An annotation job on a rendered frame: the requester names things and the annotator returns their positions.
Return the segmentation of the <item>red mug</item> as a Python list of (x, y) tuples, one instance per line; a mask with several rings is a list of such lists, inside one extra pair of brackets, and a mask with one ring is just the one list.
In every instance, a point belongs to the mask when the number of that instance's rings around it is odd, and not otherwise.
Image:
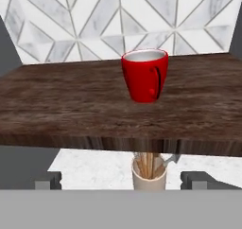
[(121, 58), (125, 82), (132, 100), (141, 103), (159, 99), (168, 69), (168, 54), (161, 49), (140, 49)]

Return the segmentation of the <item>wooden utensil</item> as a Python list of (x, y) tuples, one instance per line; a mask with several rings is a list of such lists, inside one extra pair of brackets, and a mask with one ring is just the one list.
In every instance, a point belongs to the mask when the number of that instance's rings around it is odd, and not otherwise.
[(135, 159), (140, 175), (145, 179), (151, 179), (154, 170), (154, 155), (150, 152), (138, 152)]

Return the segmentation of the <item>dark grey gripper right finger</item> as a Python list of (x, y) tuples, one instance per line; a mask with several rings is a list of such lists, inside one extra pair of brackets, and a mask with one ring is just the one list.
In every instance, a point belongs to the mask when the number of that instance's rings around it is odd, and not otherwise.
[(238, 189), (238, 186), (220, 182), (205, 171), (182, 171), (181, 189)]

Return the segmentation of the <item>grey cabinet side panel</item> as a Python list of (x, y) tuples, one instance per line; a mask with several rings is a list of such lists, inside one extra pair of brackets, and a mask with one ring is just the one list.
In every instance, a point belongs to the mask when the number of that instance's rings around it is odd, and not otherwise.
[(238, 13), (229, 52), (242, 59), (242, 7)]
[(0, 77), (22, 65), (23, 63), (0, 16)]

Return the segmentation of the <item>grey metal utensil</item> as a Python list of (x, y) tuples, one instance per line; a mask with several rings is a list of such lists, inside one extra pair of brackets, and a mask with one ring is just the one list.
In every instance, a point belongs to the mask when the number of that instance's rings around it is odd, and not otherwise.
[(165, 160), (163, 162), (163, 166), (164, 167), (167, 167), (170, 162), (174, 162), (175, 164), (177, 164), (178, 161), (179, 161), (179, 159), (180, 159), (180, 157), (181, 156), (179, 154), (173, 154), (173, 155), (171, 155), (167, 160)]

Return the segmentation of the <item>beige utensil pot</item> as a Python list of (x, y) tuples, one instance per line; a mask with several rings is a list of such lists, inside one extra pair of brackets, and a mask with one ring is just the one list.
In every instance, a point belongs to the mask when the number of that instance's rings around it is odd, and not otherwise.
[(133, 188), (135, 190), (159, 191), (165, 190), (167, 168), (164, 167), (153, 179), (146, 179), (140, 175), (136, 158), (132, 160), (131, 166)]

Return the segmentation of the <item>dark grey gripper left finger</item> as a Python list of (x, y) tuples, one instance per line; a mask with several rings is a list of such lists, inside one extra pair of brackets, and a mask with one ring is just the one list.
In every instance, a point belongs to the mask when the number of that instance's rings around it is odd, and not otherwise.
[(2, 183), (1, 188), (17, 190), (60, 190), (61, 172), (47, 171), (35, 177), (24, 179), (23, 181)]

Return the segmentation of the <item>dark wooden shelf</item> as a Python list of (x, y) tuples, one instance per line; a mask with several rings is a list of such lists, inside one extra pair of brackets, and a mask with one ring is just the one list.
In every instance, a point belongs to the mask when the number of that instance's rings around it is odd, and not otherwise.
[(0, 145), (242, 157), (242, 61), (173, 56), (148, 104), (118, 60), (24, 65), (0, 78)]

